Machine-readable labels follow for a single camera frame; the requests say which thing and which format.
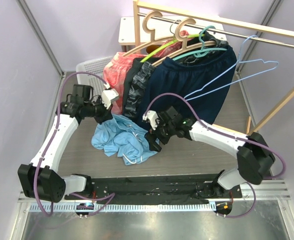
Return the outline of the light blue shorts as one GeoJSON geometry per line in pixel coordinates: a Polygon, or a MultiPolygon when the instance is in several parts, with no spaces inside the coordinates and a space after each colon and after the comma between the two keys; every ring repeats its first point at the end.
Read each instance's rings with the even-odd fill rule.
{"type": "Polygon", "coordinates": [[[111,120],[98,124],[91,144],[98,150],[103,150],[110,157],[114,154],[123,158],[124,164],[137,165],[157,154],[149,150],[145,138],[147,130],[141,128],[123,115],[113,114],[111,120]]]}

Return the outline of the light blue wire hanger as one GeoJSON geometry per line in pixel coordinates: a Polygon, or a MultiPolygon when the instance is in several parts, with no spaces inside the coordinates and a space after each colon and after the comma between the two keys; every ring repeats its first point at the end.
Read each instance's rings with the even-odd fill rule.
{"type": "Polygon", "coordinates": [[[191,100],[195,100],[195,99],[198,99],[198,98],[201,98],[203,96],[206,96],[208,94],[211,94],[211,93],[214,93],[218,90],[221,90],[223,88],[226,88],[226,87],[229,87],[231,86],[232,84],[235,84],[235,83],[239,83],[241,81],[244,81],[244,80],[247,80],[249,78],[253,78],[253,77],[256,77],[258,75],[261,75],[261,74],[264,74],[264,73],[267,73],[267,72],[270,72],[270,71],[273,71],[275,70],[278,65],[279,65],[279,62],[278,61],[275,61],[275,60],[264,60],[262,58],[257,58],[257,59],[251,59],[251,60],[243,60],[243,54],[242,54],[242,51],[243,51],[243,47],[245,46],[245,44],[250,41],[250,40],[253,40],[253,38],[255,37],[258,37],[257,35],[251,35],[249,37],[247,37],[241,44],[240,46],[240,50],[239,50],[239,54],[238,54],[238,59],[236,61],[235,64],[233,64],[231,67],[229,67],[228,69],[226,69],[224,72],[222,72],[221,74],[219,74],[218,76],[216,76],[215,78],[213,78],[212,80],[210,80],[208,83],[206,83],[203,87],[187,94],[184,96],[184,99],[186,101],[191,101],[191,100]],[[251,75],[248,75],[248,76],[245,76],[245,77],[241,77],[240,79],[236,80],[236,81],[233,81],[231,83],[226,83],[220,87],[217,87],[213,90],[210,90],[210,91],[207,91],[207,92],[203,92],[203,90],[208,87],[209,85],[211,85],[212,83],[215,83],[220,77],[224,76],[226,73],[228,73],[232,68],[236,67],[237,65],[239,64],[250,64],[250,63],[255,63],[255,62],[261,62],[262,64],[274,64],[273,67],[269,68],[269,69],[266,69],[266,70],[263,70],[263,71],[260,71],[260,72],[257,72],[257,73],[254,73],[254,74],[251,74],[251,75]]]}

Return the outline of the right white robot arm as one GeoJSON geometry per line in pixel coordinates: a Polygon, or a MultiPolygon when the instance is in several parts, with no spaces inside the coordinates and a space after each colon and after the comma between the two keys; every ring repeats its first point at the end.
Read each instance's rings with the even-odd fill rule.
{"type": "Polygon", "coordinates": [[[177,136],[211,145],[237,160],[234,169],[222,170],[212,182],[213,193],[220,198],[237,185],[259,185],[275,162],[264,138],[257,132],[251,135],[238,134],[198,121],[195,117],[183,118],[172,106],[162,112],[149,110],[142,119],[150,125],[145,138],[151,151],[161,151],[156,141],[165,145],[170,137],[177,136]]]}

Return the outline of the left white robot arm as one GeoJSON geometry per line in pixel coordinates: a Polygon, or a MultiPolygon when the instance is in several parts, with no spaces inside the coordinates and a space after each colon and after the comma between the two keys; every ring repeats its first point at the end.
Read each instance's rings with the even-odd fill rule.
{"type": "Polygon", "coordinates": [[[73,193],[84,200],[93,195],[90,176],[75,173],[61,177],[57,172],[62,154],[83,119],[94,118],[101,124],[113,118],[111,109],[119,94],[108,84],[105,88],[100,95],[94,95],[92,86],[75,84],[72,93],[61,102],[40,150],[29,164],[21,164],[18,168],[26,197],[58,203],[65,195],[73,193]]]}

